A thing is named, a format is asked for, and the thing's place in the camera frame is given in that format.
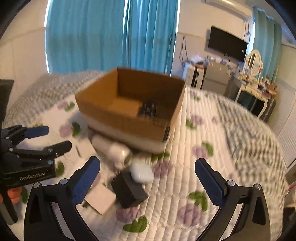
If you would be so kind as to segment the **person's left hand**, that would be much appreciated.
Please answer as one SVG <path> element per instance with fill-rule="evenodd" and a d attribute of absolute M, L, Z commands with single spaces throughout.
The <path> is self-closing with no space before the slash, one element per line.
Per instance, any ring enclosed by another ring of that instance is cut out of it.
<path fill-rule="evenodd" d="M 8 190 L 8 197 L 13 204 L 19 203 L 21 199 L 22 188 L 12 188 Z"/>

